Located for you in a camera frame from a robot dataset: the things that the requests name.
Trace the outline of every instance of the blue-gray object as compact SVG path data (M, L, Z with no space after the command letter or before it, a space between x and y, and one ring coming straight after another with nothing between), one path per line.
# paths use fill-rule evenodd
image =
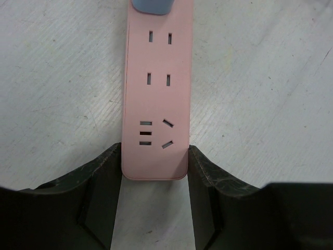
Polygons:
M155 15L168 14L173 2L174 0L132 0L136 10Z

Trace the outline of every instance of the two-prong outlet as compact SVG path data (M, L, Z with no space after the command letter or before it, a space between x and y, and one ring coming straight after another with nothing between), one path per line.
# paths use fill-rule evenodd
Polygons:
M187 172L192 0L165 16L137 12L127 24L122 171L134 180Z

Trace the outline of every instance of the outlet slot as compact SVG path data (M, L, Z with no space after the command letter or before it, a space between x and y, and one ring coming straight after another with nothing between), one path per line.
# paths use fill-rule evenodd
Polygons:
M150 85L151 82L151 73L148 73L147 75L147 85Z
M171 123L171 122L169 122L169 121L167 121L167 120L163 120L163 122L166 124L166 125L168 125L170 128L172 128L173 127L173 124Z
M166 76L166 83L167 86L170 86L170 75Z
M152 43L152 31L149 31L149 42Z
M172 141L169 141L169 142L165 143L164 145L162 145L162 148L165 149L166 147L169 147L169 146L171 146L172 144L173 144L173 142L172 142Z
M172 42L172 33L169 33L168 44L171 44L171 42Z
M145 131L141 131L140 135L151 135L151 132L145 132Z
M141 121L140 125L151 126L152 125L152 121Z
M151 146L151 142L139 142L141 146Z

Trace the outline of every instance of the electrical outlet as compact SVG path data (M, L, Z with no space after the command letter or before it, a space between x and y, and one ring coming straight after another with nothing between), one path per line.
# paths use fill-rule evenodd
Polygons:
M175 180L187 173L193 0L168 15L129 1L122 171L133 180Z

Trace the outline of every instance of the white table surface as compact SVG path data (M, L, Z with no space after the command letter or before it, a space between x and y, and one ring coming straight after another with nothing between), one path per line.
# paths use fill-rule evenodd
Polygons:
M0 0L0 185L121 141L126 7ZM195 0L193 45L191 144L258 187L333 182L333 1ZM194 250L187 179L123 179L111 249Z

